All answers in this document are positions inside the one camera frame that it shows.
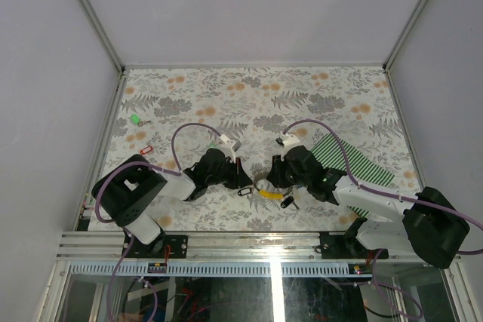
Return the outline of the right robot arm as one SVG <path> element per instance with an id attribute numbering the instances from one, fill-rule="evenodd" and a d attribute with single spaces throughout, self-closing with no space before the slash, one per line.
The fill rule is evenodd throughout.
<path id="1" fill-rule="evenodd" d="M 361 219 L 344 238 L 345 251 L 361 257 L 369 250 L 415 253 L 433 267 L 446 269 L 469 233 L 469 224 L 437 189 L 415 196 L 353 180 L 346 171 L 323 167 L 299 141 L 277 140 L 281 152 L 272 158 L 268 181 L 276 188 L 302 186 L 316 200 L 358 207 L 380 217 Z"/>

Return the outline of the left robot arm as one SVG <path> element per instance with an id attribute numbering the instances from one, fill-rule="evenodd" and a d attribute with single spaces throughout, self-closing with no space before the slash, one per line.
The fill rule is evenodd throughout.
<path id="1" fill-rule="evenodd" d="M 164 252 L 165 233 L 146 212 L 158 196 L 194 201 L 208 187 L 222 185 L 230 190 L 252 185 L 239 158 L 231 159 L 219 149 L 211 148 L 191 167 L 176 173 L 163 170 L 139 154 L 99 180 L 91 190 L 95 209 L 103 209 L 113 222 L 139 241 L 148 257 Z"/>

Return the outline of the black tag key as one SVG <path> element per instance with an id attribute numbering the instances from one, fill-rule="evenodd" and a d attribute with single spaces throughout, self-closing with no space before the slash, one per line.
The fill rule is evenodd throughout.
<path id="1" fill-rule="evenodd" d="M 254 188 L 251 186 L 244 187 L 243 189 L 239 189 L 237 194 L 238 196 L 246 196 L 246 195 L 251 195 L 254 191 Z"/>

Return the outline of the red tag key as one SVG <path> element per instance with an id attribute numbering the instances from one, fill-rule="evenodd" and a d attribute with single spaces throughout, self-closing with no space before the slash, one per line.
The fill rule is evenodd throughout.
<path id="1" fill-rule="evenodd" d="M 143 149 L 140 150 L 140 154 L 141 155 L 147 155 L 147 154 L 149 154 L 152 151 L 153 151 L 153 147 L 152 146 L 146 146 L 146 147 L 144 147 Z"/>

